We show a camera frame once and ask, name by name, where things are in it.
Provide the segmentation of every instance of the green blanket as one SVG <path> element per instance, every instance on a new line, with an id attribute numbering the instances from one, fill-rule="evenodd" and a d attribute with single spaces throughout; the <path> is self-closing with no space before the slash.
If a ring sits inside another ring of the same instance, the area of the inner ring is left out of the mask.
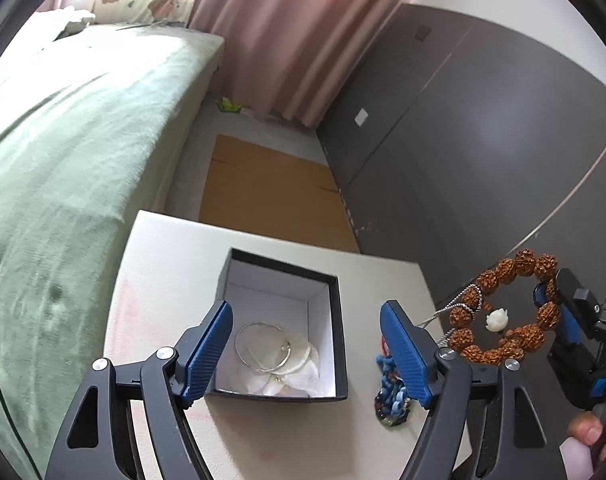
<path id="1" fill-rule="evenodd" d="M 101 356 L 136 213 L 157 198 L 222 44 L 182 28 L 90 27 L 0 86 L 0 387 L 42 474 Z M 35 478 L 1 405 L 0 447 Z"/>

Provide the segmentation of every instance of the table surface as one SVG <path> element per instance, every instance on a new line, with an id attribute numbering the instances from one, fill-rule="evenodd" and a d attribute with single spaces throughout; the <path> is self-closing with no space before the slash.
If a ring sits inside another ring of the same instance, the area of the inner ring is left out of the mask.
<path id="1" fill-rule="evenodd" d="M 343 253 L 140 212 L 120 265 L 104 354 L 115 365 L 145 360 L 198 325 L 216 299 L 230 248 L 338 277 L 349 380 L 347 400 L 282 404 L 206 396 L 186 414 L 217 480 L 398 479 L 427 412 L 385 428 L 373 400 L 381 376 L 379 309 L 398 300 L 414 322 L 433 314 L 416 264 Z M 435 338 L 438 323 L 429 328 Z M 147 480 L 161 479 L 142 402 L 132 403 Z M 470 454 L 467 431 L 458 463 Z"/>

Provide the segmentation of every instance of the brown bead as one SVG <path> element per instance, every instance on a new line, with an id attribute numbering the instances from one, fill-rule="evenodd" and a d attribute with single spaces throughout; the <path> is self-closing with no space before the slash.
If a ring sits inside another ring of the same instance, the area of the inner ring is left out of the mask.
<path id="1" fill-rule="evenodd" d="M 449 324 L 454 328 L 464 328 L 472 323 L 472 314 L 463 307 L 456 306 L 449 311 Z"/>
<path id="2" fill-rule="evenodd" d="M 486 296 L 492 294 L 496 290 L 496 287 L 499 286 L 496 272 L 494 270 L 484 270 L 481 272 L 477 278 L 477 285 Z"/>
<path id="3" fill-rule="evenodd" d="M 496 266 L 496 279 L 499 283 L 510 285 L 516 278 L 516 266 L 511 258 L 502 259 Z"/>
<path id="4" fill-rule="evenodd" d="M 537 324 L 541 330 L 552 330 L 561 321 L 561 309 L 557 304 L 548 301 L 537 312 Z"/>
<path id="5" fill-rule="evenodd" d="M 514 335 L 520 337 L 519 346 L 526 352 L 537 351 L 545 341 L 545 334 L 535 324 L 520 326 L 514 330 Z"/>
<path id="6" fill-rule="evenodd" d="M 519 346 L 521 344 L 522 337 L 519 334 L 517 334 L 514 330 L 507 330 L 506 333 L 504 334 L 504 339 L 502 339 L 502 340 L 504 340 L 506 342 L 506 344 L 510 344 L 513 346 Z"/>
<path id="7" fill-rule="evenodd" d="M 531 276 L 537 259 L 531 249 L 524 249 L 514 255 L 514 265 L 519 276 Z"/>
<path id="8" fill-rule="evenodd" d="M 480 363 L 483 359 L 483 351 L 477 345 L 466 346 L 461 350 L 461 357 L 471 363 Z"/>
<path id="9" fill-rule="evenodd" d="M 478 307 L 478 292 L 470 287 L 466 289 L 461 296 L 461 303 L 465 303 L 468 307 L 475 310 Z"/>
<path id="10" fill-rule="evenodd" d="M 534 266 L 534 273 L 537 275 L 539 282 L 545 283 L 547 280 L 551 280 L 556 272 L 557 259 L 551 254 L 541 254 Z"/>
<path id="11" fill-rule="evenodd" d="M 511 347 L 511 348 L 521 348 L 520 346 L 520 340 L 515 340 L 515 339 L 499 339 L 499 348 L 503 349 L 505 347 Z"/>
<path id="12" fill-rule="evenodd" d="M 494 348 L 483 352 L 481 362 L 486 365 L 499 365 L 503 360 L 503 352 Z"/>
<path id="13" fill-rule="evenodd" d="M 525 357 L 523 349 L 515 345 L 504 345 L 501 347 L 501 354 L 504 359 L 516 359 L 519 362 Z"/>
<path id="14" fill-rule="evenodd" d="M 474 343 L 474 334 L 472 333 L 472 330 L 468 328 L 459 328 L 455 330 L 449 338 L 448 346 L 454 351 L 461 352 L 462 349 L 470 346 L 472 343 Z"/>
<path id="15" fill-rule="evenodd" d="M 560 304 L 561 302 L 558 299 L 557 294 L 557 286 L 554 283 L 554 280 L 549 280 L 545 286 L 545 295 L 548 298 L 548 301 L 552 303 Z"/>

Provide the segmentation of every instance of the light switch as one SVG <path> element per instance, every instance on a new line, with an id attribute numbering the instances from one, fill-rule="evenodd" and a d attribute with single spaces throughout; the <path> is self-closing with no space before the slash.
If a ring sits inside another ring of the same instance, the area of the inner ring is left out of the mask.
<path id="1" fill-rule="evenodd" d="M 354 118 L 354 122 L 356 123 L 356 125 L 358 127 L 363 126 L 363 123 L 365 123 L 365 120 L 368 118 L 368 112 L 366 112 L 363 108 L 361 108 L 361 110 L 359 110 L 359 113 L 356 114 L 356 117 Z"/>

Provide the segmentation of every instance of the green object on floor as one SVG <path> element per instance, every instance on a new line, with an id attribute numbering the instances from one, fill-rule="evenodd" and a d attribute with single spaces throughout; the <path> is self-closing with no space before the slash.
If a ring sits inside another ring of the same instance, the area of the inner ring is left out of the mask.
<path id="1" fill-rule="evenodd" d="M 243 109 L 242 105 L 235 105 L 227 97 L 221 97 L 219 101 L 219 110 L 230 114 L 238 114 Z"/>

